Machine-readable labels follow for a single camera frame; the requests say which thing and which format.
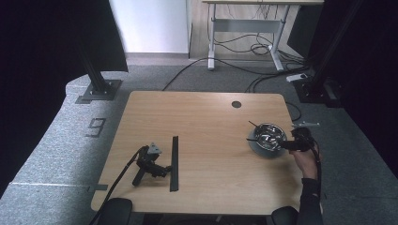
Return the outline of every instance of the gray carpet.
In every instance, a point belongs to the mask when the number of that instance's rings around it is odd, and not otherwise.
[[[2,224],[88,224],[93,187],[111,148],[129,94],[161,90],[184,67],[134,66],[129,73],[103,72],[105,79],[121,79],[114,101],[75,104],[90,81],[70,82],[59,114],[0,201]],[[264,72],[263,68],[252,68]],[[185,70],[166,91],[245,92],[259,75],[233,67],[204,66]],[[302,104],[285,76],[259,83],[258,93],[279,93],[296,104],[298,122],[316,122],[312,132],[323,155],[323,210],[325,224],[397,224],[398,181],[344,109]],[[292,118],[299,115],[288,107]],[[89,128],[104,118],[98,138]],[[130,224],[140,224],[134,215]]]

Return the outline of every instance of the sleeve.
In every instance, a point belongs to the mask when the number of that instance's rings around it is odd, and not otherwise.
[[[298,225],[319,225],[323,224],[319,197],[316,196],[320,188],[318,181],[302,178],[302,193],[298,213]]]

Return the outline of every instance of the white wall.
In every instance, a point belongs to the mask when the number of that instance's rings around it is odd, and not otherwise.
[[[110,0],[125,53],[188,53],[187,1]]]

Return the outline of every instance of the person's hand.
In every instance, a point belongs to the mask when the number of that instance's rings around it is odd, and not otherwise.
[[[302,171],[303,178],[311,178],[317,180],[318,171],[316,168],[315,156],[312,150],[306,152],[289,151],[290,155],[295,158],[298,167]]]

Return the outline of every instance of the metal bowl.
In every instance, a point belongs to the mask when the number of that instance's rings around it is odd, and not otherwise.
[[[249,133],[248,143],[251,149],[261,157],[276,158],[281,156],[285,149],[278,141],[286,141],[284,131],[273,124],[260,124]]]

